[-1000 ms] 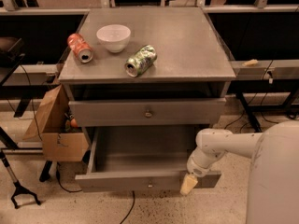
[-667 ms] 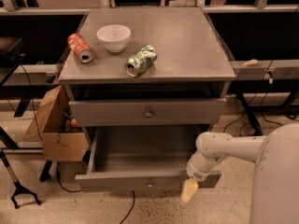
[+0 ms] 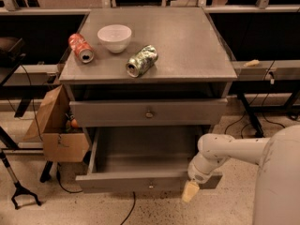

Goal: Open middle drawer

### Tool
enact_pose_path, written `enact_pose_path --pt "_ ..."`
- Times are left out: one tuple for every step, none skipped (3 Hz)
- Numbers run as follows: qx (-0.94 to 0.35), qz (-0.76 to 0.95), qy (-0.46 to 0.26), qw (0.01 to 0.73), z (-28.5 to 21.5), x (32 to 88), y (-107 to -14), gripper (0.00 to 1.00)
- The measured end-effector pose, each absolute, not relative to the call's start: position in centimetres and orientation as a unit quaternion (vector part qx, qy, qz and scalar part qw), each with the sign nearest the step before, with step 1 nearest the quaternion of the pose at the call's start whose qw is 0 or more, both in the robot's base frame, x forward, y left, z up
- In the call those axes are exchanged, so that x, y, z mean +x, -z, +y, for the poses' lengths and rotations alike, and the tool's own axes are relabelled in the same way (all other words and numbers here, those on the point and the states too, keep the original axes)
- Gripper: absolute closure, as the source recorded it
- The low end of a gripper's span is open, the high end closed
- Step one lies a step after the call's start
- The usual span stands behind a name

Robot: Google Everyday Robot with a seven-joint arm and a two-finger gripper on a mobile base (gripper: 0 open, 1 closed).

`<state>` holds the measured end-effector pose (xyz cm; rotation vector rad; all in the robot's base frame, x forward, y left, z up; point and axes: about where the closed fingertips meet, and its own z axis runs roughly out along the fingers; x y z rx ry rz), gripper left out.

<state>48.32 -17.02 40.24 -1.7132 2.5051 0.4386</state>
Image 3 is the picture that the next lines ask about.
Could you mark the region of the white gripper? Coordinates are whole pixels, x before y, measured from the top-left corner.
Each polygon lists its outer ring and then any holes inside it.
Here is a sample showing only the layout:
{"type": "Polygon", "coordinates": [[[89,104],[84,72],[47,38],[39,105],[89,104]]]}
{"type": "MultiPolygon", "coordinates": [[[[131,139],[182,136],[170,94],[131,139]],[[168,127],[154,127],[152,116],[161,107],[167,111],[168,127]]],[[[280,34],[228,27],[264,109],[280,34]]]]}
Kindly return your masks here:
{"type": "Polygon", "coordinates": [[[212,176],[212,172],[220,165],[219,159],[206,158],[198,153],[188,164],[187,174],[190,180],[185,183],[182,201],[189,203],[200,190],[198,184],[205,184],[212,176]]]}

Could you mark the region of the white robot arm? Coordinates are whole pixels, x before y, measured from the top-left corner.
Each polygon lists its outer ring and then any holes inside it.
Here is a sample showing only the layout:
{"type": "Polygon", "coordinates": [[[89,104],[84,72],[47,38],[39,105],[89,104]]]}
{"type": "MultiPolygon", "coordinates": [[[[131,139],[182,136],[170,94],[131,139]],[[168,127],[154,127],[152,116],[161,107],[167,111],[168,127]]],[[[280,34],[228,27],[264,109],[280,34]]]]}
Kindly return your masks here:
{"type": "Polygon", "coordinates": [[[189,162],[182,200],[189,202],[200,185],[228,159],[258,166],[252,225],[300,225],[300,126],[286,127],[270,138],[235,139],[204,134],[189,162]]]}

